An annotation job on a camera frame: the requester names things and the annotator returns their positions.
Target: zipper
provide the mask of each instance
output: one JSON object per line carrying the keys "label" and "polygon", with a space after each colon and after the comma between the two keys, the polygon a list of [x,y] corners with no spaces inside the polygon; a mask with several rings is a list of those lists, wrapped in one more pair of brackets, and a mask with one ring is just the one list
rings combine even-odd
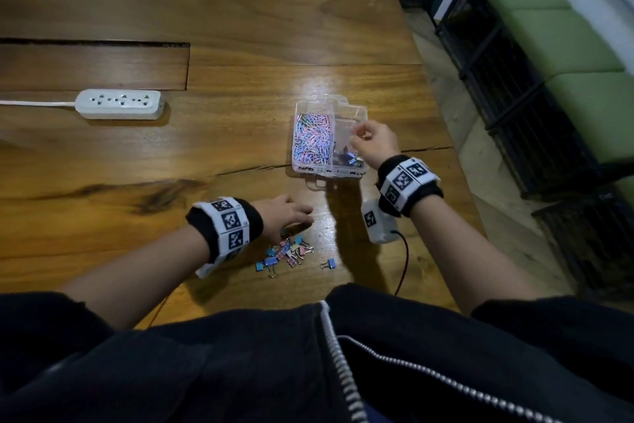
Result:
{"label": "zipper", "polygon": [[337,376],[339,377],[339,383],[344,391],[345,404],[347,404],[348,412],[350,413],[350,419],[354,422],[368,423],[368,415],[365,412],[363,400],[359,394],[359,390],[354,382],[353,372],[348,365],[348,361],[345,359],[341,345],[337,339],[337,334],[330,321],[328,315],[330,307],[325,300],[321,300],[321,325],[326,337],[326,344],[328,345],[328,351],[332,357],[332,362],[335,365]]}
{"label": "zipper", "polygon": [[479,402],[485,403],[487,405],[491,405],[494,408],[497,408],[499,410],[507,411],[511,414],[514,414],[519,417],[523,417],[527,419],[528,421],[532,421],[536,423],[561,423],[561,421],[556,420],[552,417],[546,416],[538,411],[529,410],[528,408],[524,408],[524,407],[521,407],[520,405],[515,405],[501,398],[496,398],[495,396],[488,395],[487,393],[483,393],[482,391],[478,391],[467,385],[460,384],[456,380],[448,378],[445,375],[442,375],[437,371],[433,371],[432,369],[427,368],[425,366],[417,365],[416,363],[406,362],[404,360],[399,360],[397,358],[390,358],[389,356],[379,355],[372,348],[361,343],[360,341],[357,341],[354,338],[351,338],[350,336],[339,336],[338,338],[345,339],[347,341],[354,343],[356,346],[360,347],[361,349],[363,349],[364,351],[372,355],[377,360],[380,360],[384,363],[390,363],[392,365],[406,367],[420,373],[424,373],[425,375],[431,376],[432,378],[437,379],[452,388],[455,388],[456,390],[463,393],[464,395],[470,396],[474,400],[478,400]]}

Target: clear plastic box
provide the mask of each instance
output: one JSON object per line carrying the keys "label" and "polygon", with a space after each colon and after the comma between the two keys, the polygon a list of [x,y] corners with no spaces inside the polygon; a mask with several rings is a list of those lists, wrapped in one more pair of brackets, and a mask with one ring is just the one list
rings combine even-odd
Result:
{"label": "clear plastic box", "polygon": [[[302,114],[323,114],[330,117],[330,147],[327,163],[305,163],[296,161],[297,121]],[[352,125],[368,121],[368,110],[364,106],[348,104],[341,95],[322,95],[312,101],[300,101],[295,109],[293,120],[293,143],[291,163],[298,173],[310,173],[329,178],[361,178],[368,166],[362,159],[354,159],[350,154],[356,152],[349,147]]]}

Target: forearm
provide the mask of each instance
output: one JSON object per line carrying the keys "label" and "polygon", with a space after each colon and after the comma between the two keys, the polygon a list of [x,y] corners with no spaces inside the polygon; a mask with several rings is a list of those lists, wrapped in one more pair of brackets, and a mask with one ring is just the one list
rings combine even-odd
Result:
{"label": "forearm", "polygon": [[59,288],[116,330],[133,328],[209,260],[202,235],[186,225]]}
{"label": "forearm", "polygon": [[536,299],[541,295],[522,270],[438,196],[414,205],[416,226],[460,311],[471,311],[488,299]]}

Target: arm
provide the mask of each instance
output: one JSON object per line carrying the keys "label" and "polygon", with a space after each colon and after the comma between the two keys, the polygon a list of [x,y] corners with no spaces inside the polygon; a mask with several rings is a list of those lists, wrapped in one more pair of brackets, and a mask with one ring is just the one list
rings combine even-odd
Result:
{"label": "arm", "polygon": [[[385,124],[368,121],[353,131],[351,145],[376,170],[401,153],[396,135]],[[488,299],[542,296],[510,259],[439,196],[419,200],[410,216],[463,314],[470,315]]]}
{"label": "arm", "polygon": [[[262,234],[279,241],[280,230],[313,223],[313,208],[287,195],[252,204],[262,219]],[[259,235],[252,235],[252,240]],[[218,248],[191,225],[81,275],[58,291],[83,301],[116,330],[133,328],[195,270],[218,255]]]}

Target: black jacket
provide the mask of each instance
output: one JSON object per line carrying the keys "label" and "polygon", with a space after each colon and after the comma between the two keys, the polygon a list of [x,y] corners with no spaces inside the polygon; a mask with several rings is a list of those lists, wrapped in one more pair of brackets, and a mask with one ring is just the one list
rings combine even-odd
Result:
{"label": "black jacket", "polygon": [[345,285],[116,333],[61,294],[8,294],[0,421],[634,421],[633,322],[573,298],[465,318]]}

